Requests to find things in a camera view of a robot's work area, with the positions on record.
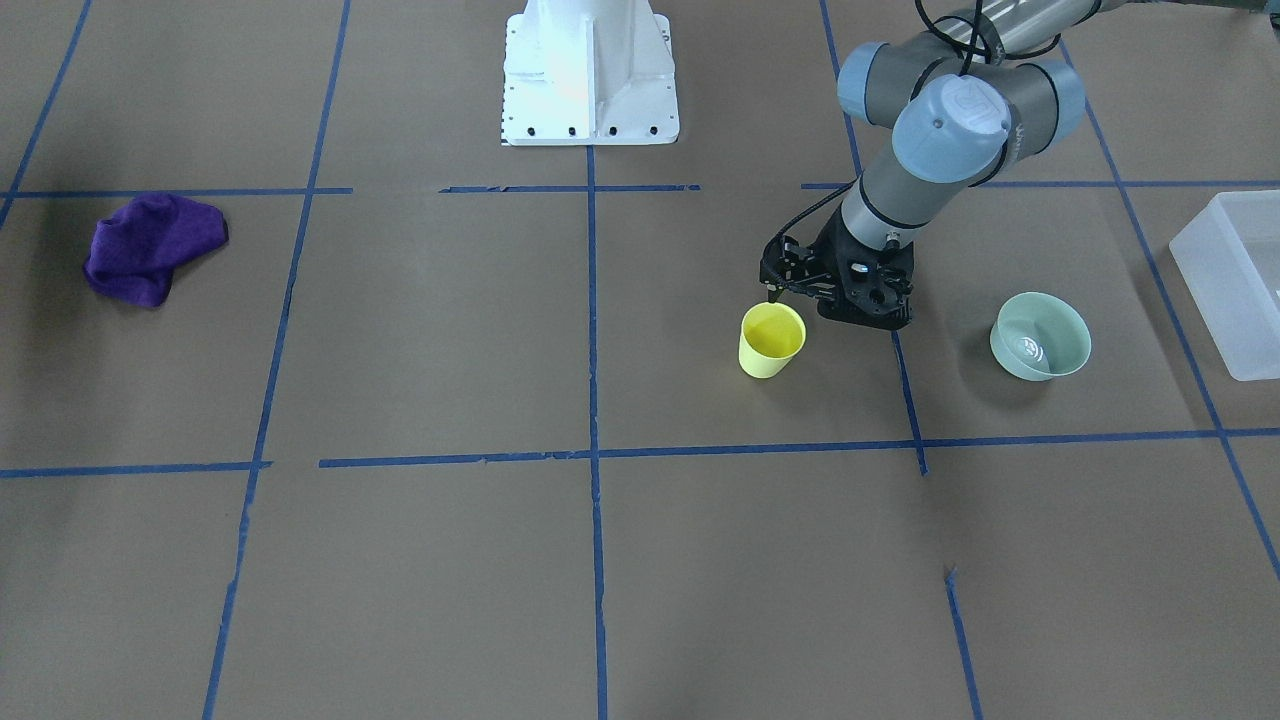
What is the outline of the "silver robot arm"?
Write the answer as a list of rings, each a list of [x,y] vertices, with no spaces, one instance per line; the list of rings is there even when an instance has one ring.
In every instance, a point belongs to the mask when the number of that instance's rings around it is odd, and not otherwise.
[[[1085,90],[1048,59],[1064,31],[1111,1],[974,1],[902,44],[863,44],[842,63],[837,99],[855,120],[890,131],[888,145],[826,197],[833,213],[803,245],[780,229],[762,252],[769,302],[815,300],[829,320],[899,331],[919,233],[964,190],[992,181],[1071,135]]]

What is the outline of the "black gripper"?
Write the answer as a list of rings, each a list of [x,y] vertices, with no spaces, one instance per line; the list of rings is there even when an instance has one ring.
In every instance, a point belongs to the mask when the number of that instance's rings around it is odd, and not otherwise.
[[[841,215],[833,214],[812,249],[832,284],[829,295],[817,301],[820,316],[881,331],[900,331],[910,323],[911,243],[869,249],[850,233]],[[780,284],[765,286],[768,304],[777,304],[783,293]]]

